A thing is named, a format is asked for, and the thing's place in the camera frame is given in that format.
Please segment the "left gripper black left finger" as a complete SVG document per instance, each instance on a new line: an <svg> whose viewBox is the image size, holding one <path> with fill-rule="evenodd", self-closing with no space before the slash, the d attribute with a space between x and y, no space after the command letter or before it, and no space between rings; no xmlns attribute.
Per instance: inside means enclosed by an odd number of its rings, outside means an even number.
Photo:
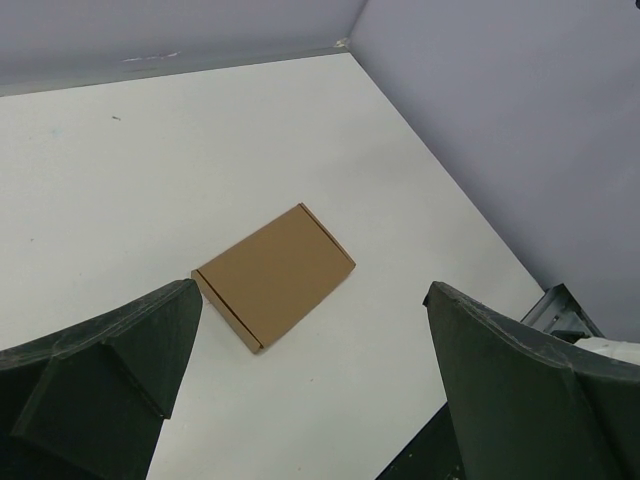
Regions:
<svg viewBox="0 0 640 480"><path fill-rule="evenodd" d="M146 478L202 306L177 280L2 351L2 478Z"/></svg>

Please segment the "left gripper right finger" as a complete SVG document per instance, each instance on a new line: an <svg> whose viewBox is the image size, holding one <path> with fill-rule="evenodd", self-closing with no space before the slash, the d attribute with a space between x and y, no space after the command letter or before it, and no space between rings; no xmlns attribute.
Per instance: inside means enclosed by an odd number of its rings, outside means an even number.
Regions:
<svg viewBox="0 0 640 480"><path fill-rule="evenodd" d="M470 479L636 479L639 368L499 314L444 282L424 305Z"/></svg>

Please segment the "brown cardboard box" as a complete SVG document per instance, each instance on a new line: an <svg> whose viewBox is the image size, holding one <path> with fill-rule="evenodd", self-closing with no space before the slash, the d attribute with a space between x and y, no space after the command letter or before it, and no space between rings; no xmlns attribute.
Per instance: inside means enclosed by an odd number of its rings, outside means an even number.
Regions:
<svg viewBox="0 0 640 480"><path fill-rule="evenodd" d="M356 262L303 203L194 269L191 278L249 351L271 347Z"/></svg>

